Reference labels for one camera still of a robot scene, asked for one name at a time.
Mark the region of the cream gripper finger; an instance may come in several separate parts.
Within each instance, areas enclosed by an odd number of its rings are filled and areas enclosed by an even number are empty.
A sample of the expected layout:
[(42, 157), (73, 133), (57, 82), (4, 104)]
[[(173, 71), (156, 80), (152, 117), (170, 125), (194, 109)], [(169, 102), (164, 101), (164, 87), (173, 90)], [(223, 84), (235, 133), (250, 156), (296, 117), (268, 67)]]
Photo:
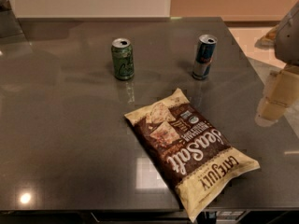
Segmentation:
[(280, 71), (271, 71), (258, 104), (257, 116), (276, 121), (299, 98), (299, 66), (287, 64)]

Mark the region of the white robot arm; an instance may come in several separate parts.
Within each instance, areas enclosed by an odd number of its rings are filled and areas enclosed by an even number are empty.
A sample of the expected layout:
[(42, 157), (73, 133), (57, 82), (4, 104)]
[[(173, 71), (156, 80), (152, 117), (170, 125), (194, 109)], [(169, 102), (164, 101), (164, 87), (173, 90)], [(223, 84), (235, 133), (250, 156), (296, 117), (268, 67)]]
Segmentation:
[(299, 98), (299, 2), (280, 21), (274, 39), (275, 56), (286, 65), (272, 71), (257, 107), (256, 122), (271, 126)]

